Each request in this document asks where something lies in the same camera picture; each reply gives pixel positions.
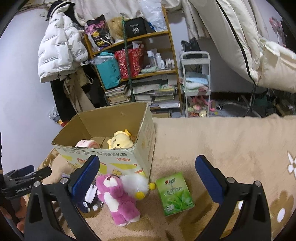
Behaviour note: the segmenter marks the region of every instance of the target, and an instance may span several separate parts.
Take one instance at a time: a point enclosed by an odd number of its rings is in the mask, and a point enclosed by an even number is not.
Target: bed
[[[213,216],[218,205],[213,203],[194,169],[195,158],[203,154],[225,176],[238,182],[263,184],[271,215],[272,238],[284,238],[281,230],[294,225],[296,207],[296,117],[272,115],[258,118],[154,118],[156,145],[151,181],[183,172],[195,201],[195,208],[165,217],[156,190],[137,207],[142,218],[126,227],[113,224],[108,208],[86,214],[90,227],[102,240],[194,240]],[[53,150],[40,167],[50,165],[52,175],[43,183],[59,181],[61,173],[71,173],[74,167]],[[65,220],[59,219],[68,235],[72,235]],[[239,213],[239,203],[224,236],[229,234]]]

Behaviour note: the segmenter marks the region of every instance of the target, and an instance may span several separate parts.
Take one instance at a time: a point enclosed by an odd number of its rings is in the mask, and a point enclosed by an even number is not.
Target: stack of books
[[[180,107],[176,93],[176,87],[169,84],[150,84],[133,87],[135,100],[137,102],[146,102],[150,107],[159,107],[161,109],[170,109]],[[131,96],[130,89],[126,96]]]
[[[107,90],[105,94],[109,98],[110,104],[115,105],[129,102],[129,98],[125,96],[126,91],[127,87],[123,84],[117,88]]]

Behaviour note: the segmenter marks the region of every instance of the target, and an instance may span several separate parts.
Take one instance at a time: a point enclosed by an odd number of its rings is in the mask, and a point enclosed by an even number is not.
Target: hand
[[[12,219],[11,215],[4,209],[3,207],[0,207],[1,212],[3,213],[3,216],[7,219]],[[20,209],[16,212],[15,216],[20,219],[19,223],[17,224],[18,230],[20,230],[22,233],[25,231],[25,217],[27,213],[27,206],[26,201],[23,197],[20,199]]]

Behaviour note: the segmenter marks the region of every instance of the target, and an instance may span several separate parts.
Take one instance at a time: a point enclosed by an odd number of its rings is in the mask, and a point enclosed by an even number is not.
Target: white flower pattern
[[[288,158],[290,161],[290,164],[288,165],[288,172],[291,174],[292,172],[294,172],[294,176],[296,178],[296,158],[293,159],[292,155],[288,152]]]

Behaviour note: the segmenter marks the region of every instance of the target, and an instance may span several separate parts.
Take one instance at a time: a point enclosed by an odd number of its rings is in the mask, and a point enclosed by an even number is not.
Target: black bag
[[[198,42],[196,40],[196,38],[192,38],[189,40],[189,43],[182,40],[181,41],[181,45],[183,48],[184,52],[188,52],[188,51],[200,51],[200,46],[198,45]],[[202,54],[191,54],[188,55],[188,57],[185,55],[184,58],[202,58]],[[192,67],[190,68],[190,70],[188,71],[194,71],[197,73],[201,73],[202,72],[202,65],[196,65],[195,68],[192,69]]]

